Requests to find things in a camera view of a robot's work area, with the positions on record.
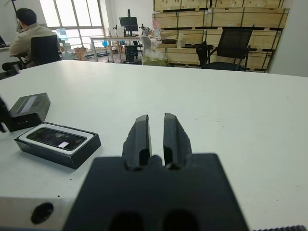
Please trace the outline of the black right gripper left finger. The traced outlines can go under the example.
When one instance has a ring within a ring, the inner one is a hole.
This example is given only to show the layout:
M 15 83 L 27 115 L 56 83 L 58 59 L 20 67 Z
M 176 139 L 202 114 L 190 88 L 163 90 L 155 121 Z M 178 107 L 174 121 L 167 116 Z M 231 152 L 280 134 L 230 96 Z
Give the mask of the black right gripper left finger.
M 123 143 L 122 158 L 126 168 L 144 168 L 151 156 L 149 116 L 142 115 L 135 120 Z

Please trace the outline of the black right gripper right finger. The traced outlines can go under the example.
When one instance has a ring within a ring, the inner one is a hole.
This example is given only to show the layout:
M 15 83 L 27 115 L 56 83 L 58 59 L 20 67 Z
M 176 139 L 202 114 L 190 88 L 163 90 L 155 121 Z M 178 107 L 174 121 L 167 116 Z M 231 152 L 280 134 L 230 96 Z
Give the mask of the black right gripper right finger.
M 191 142 L 178 118 L 165 113 L 163 135 L 164 161 L 167 168 L 182 168 L 192 155 Z

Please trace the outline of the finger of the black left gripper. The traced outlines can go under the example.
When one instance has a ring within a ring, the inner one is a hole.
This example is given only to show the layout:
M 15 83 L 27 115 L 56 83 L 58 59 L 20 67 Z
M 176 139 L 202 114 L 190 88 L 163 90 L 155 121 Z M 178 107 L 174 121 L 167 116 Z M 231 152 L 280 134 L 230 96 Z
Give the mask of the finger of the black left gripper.
M 0 131 L 5 133 L 6 130 L 3 127 L 3 123 L 6 123 L 11 120 L 11 115 L 7 109 L 5 102 L 0 98 Z

